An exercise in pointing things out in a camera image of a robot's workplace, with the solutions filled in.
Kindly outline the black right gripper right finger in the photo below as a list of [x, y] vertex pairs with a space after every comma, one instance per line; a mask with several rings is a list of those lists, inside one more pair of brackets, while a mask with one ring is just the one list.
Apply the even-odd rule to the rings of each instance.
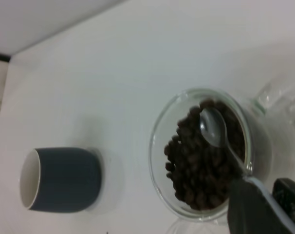
[[273, 197], [295, 224], [295, 182], [289, 178], [279, 178], [274, 182]]

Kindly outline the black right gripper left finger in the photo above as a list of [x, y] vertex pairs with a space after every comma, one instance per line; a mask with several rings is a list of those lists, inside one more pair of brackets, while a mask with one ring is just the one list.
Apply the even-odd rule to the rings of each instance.
[[231, 182], [227, 213], [231, 234], [295, 234], [295, 224], [257, 179]]

